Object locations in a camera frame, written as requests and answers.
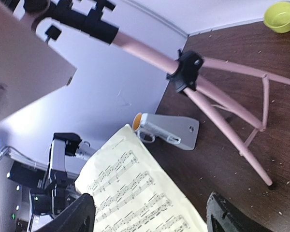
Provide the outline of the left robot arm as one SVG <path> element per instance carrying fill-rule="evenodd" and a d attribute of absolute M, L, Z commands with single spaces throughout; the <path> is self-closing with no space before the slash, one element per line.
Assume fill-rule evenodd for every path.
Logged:
<path fill-rule="evenodd" d="M 38 216 L 50 216 L 51 221 L 40 232 L 91 232 L 96 208 L 93 198 L 76 191 L 75 178 L 66 170 L 66 157 L 89 160 L 95 153 L 90 143 L 72 132 L 54 133 L 49 150 L 48 166 L 36 167 L 32 161 L 17 162 L 7 178 L 29 188 L 27 230 L 33 229 Z"/>

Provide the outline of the yellowed sheet music paper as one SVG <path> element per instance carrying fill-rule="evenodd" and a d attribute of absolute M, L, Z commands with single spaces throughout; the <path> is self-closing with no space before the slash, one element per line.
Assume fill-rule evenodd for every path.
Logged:
<path fill-rule="evenodd" d="M 75 187 L 93 197 L 96 232 L 205 232 L 207 225 L 129 125 L 83 166 Z"/>

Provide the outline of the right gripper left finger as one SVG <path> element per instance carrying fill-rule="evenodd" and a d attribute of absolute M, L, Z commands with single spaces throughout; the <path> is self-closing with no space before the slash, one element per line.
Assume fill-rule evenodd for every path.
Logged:
<path fill-rule="evenodd" d="M 37 232 L 93 232 L 96 207 L 88 193 L 82 194 L 62 213 Z"/>

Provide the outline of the pink music stand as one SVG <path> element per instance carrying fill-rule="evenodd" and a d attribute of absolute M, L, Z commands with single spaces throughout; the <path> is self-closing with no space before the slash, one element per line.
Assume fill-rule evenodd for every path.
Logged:
<path fill-rule="evenodd" d="M 218 59 L 203 58 L 192 51 L 179 54 L 177 60 L 171 60 L 152 47 L 121 32 L 114 25 L 103 21 L 103 9 L 108 8 L 113 10 L 115 8 L 112 2 L 107 0 L 96 1 L 95 6 L 90 9 L 88 14 L 73 10 L 72 5 L 73 3 L 70 0 L 60 0 L 58 3 L 50 0 L 27 0 L 24 3 L 25 14 L 23 18 L 16 20 L 10 10 L 0 1 L 0 42 L 4 38 L 10 40 L 18 33 L 21 36 L 20 41 L 25 43 L 18 46 L 18 52 L 28 56 L 34 48 L 33 44 L 28 42 L 28 39 L 35 36 L 36 28 L 43 19 L 51 18 L 104 43 L 114 44 L 122 48 L 127 53 L 166 72 L 167 79 L 173 83 L 176 91 L 187 95 L 210 118 L 237 148 L 239 153 L 245 157 L 268 187 L 273 185 L 273 181 L 249 151 L 248 146 L 244 144 L 218 111 L 209 104 L 207 98 L 215 100 L 223 109 L 236 114 L 252 125 L 257 131 L 265 130 L 266 121 L 258 120 L 251 112 L 229 95 L 200 77 L 199 69 L 204 66 L 216 70 L 233 71 L 260 77 L 264 81 L 272 80 L 287 85 L 290 85 L 289 78 L 273 73 L 265 73 L 262 70 L 236 63 L 226 63 Z"/>

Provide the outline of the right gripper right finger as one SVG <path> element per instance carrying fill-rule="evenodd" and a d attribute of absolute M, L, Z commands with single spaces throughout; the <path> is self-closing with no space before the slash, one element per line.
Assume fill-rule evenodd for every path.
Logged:
<path fill-rule="evenodd" d="M 212 192 L 206 205 L 209 232 L 267 232 L 268 228 L 252 220 L 226 198 Z"/>

